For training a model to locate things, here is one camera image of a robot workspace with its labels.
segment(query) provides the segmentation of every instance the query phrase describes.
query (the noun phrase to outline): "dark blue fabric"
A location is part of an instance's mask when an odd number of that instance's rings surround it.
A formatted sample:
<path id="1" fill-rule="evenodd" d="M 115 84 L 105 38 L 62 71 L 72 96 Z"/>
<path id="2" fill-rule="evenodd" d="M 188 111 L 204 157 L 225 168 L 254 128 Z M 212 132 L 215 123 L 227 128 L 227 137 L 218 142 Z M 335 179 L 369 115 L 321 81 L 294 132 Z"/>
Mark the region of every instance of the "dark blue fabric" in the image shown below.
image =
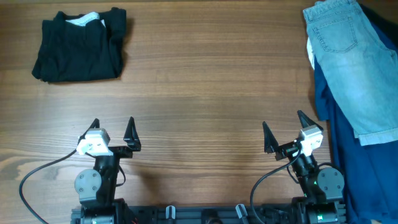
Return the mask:
<path id="1" fill-rule="evenodd" d="M 391 40 L 372 26 L 384 45 L 397 51 Z M 316 59 L 314 76 L 318 117 L 330 120 L 333 162 L 345 170 L 349 223 L 370 223 L 370 219 L 398 223 L 398 141 L 361 146 Z"/>

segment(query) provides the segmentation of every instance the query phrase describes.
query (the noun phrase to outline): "jeans pocket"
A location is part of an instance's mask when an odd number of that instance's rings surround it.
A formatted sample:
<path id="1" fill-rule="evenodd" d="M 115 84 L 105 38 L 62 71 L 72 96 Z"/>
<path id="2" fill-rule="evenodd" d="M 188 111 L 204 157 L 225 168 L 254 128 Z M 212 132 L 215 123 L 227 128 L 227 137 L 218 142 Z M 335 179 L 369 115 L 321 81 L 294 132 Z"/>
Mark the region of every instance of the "jeans pocket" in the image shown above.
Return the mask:
<path id="1" fill-rule="evenodd" d="M 327 52 L 347 53 L 355 46 L 353 18 L 345 17 L 313 28 L 323 49 Z"/>

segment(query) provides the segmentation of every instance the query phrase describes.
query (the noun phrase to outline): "black bracket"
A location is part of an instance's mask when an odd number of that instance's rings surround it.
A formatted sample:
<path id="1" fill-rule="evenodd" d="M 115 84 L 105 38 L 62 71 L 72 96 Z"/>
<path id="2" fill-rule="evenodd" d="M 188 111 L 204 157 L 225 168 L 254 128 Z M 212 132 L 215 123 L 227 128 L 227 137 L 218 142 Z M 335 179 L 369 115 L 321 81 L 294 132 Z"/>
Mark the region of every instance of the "black bracket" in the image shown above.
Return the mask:
<path id="1" fill-rule="evenodd" d="M 85 139 L 86 133 L 91 128 L 100 128 L 100 121 L 98 118 L 95 118 L 90 127 L 79 137 L 78 144 L 82 139 Z M 123 140 L 127 143 L 127 146 L 109 146 L 108 149 L 120 158 L 131 158 L 132 152 L 141 151 L 141 142 L 138 138 L 136 124 L 133 117 L 130 117 L 129 119 Z"/>
<path id="2" fill-rule="evenodd" d="M 311 120 L 307 115 L 305 115 L 303 111 L 298 110 L 297 115 L 303 128 L 316 125 L 321 131 L 323 131 L 323 128 L 319 124 Z M 300 141 L 302 139 L 300 138 L 297 138 L 292 142 L 288 142 L 280 146 L 265 121 L 262 123 L 262 128 L 264 130 L 264 152 L 275 153 L 275 158 L 277 161 L 289 157 L 293 153 L 297 152 L 299 147 L 301 147 Z"/>

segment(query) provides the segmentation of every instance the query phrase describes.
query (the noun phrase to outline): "black t-shirt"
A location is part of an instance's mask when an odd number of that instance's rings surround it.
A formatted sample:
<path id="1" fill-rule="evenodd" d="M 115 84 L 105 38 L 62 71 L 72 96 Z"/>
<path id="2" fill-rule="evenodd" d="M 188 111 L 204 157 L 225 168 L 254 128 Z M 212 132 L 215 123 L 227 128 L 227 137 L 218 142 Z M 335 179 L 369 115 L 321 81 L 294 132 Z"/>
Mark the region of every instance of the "black t-shirt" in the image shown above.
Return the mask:
<path id="1" fill-rule="evenodd" d="M 379 16 L 372 9 L 362 5 L 361 9 L 366 17 L 375 24 L 398 47 L 398 25 Z"/>
<path id="2" fill-rule="evenodd" d="M 117 78 L 123 69 L 122 47 L 126 33 L 126 11 L 113 7 L 99 19 L 78 26 L 58 12 L 43 21 L 43 39 L 32 74 L 45 82 L 76 82 Z"/>

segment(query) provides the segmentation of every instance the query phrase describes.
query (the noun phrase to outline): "cable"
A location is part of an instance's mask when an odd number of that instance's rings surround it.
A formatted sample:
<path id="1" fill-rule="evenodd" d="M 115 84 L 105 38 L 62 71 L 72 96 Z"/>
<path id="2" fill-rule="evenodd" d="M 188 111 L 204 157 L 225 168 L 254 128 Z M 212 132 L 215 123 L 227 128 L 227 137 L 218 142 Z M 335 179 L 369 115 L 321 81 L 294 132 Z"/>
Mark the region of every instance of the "cable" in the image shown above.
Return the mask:
<path id="1" fill-rule="evenodd" d="M 38 219 L 40 220 L 42 223 L 44 224 L 48 224 L 48 222 L 46 222 L 42 217 L 40 217 L 39 214 L 37 214 L 33 208 L 29 205 L 29 203 L 27 203 L 25 197 L 24 197 L 24 193 L 22 192 L 22 187 L 24 186 L 25 181 L 34 173 L 36 173 L 37 171 L 46 168 L 48 166 L 54 165 L 58 162 L 64 161 L 65 159 L 68 159 L 69 157 L 71 157 L 74 153 L 76 152 L 76 149 L 73 150 L 71 153 L 69 153 L 68 155 L 62 157 L 61 159 L 57 159 L 56 161 L 53 162 L 49 162 L 48 164 L 44 164 L 42 166 L 39 166 L 38 168 L 30 171 L 28 174 L 26 174 L 26 176 L 21 180 L 21 183 L 19 184 L 19 196 L 21 197 L 22 202 L 25 204 L 25 206 L 27 207 L 27 209 L 29 209 L 30 212 L 32 212 L 32 214 Z"/>
<path id="2" fill-rule="evenodd" d="M 123 183 L 121 183 L 121 184 L 116 184 L 116 187 L 120 187 L 120 186 L 122 186 L 124 183 L 126 183 L 126 175 L 124 174 L 124 171 L 123 171 L 123 169 L 122 169 L 122 167 L 121 167 L 120 165 L 119 165 L 119 170 L 120 170 L 120 173 L 123 174 L 124 181 L 123 181 Z"/>
<path id="3" fill-rule="evenodd" d="M 256 184 L 254 184 L 253 188 L 251 189 L 251 193 L 250 193 L 250 208 L 253 211 L 254 216 L 257 218 L 257 220 L 261 223 L 261 224 L 265 224 L 263 221 L 261 221 L 260 217 L 257 215 L 256 210 L 254 209 L 254 203 L 253 203 L 253 196 L 254 196 L 254 191 L 256 190 L 257 186 L 267 177 L 269 177 L 272 174 L 275 174 L 276 172 L 285 169 L 286 167 L 292 165 L 298 158 L 299 155 L 301 154 L 301 148 L 298 149 L 298 153 L 296 158 L 294 158 L 292 161 L 288 162 L 287 164 L 281 166 L 280 168 L 276 168 L 273 171 L 267 173 L 266 175 L 263 175 L 257 182 Z"/>
<path id="4" fill-rule="evenodd" d="M 91 158 L 94 158 L 95 159 L 95 156 L 93 156 L 93 155 L 91 155 L 91 154 L 89 154 L 89 153 L 87 153 L 86 152 L 86 155 L 87 156 L 90 156 Z M 123 174 L 123 183 L 121 183 L 121 184 L 116 184 L 116 187 L 120 187 L 120 186 L 122 186 L 124 183 L 126 183 L 126 175 L 124 174 L 124 171 L 123 171 L 123 169 L 122 169 L 122 167 L 119 165 L 119 170 L 120 170 L 120 173 L 122 173 Z"/>
<path id="5" fill-rule="evenodd" d="M 289 169 L 288 166 L 286 167 L 286 169 L 287 169 L 287 172 L 289 173 L 290 177 L 293 179 L 293 181 L 294 181 L 296 184 L 299 184 L 298 180 L 296 180 L 296 178 L 294 178 L 294 176 L 293 176 L 292 173 L 290 172 L 290 169 Z"/>

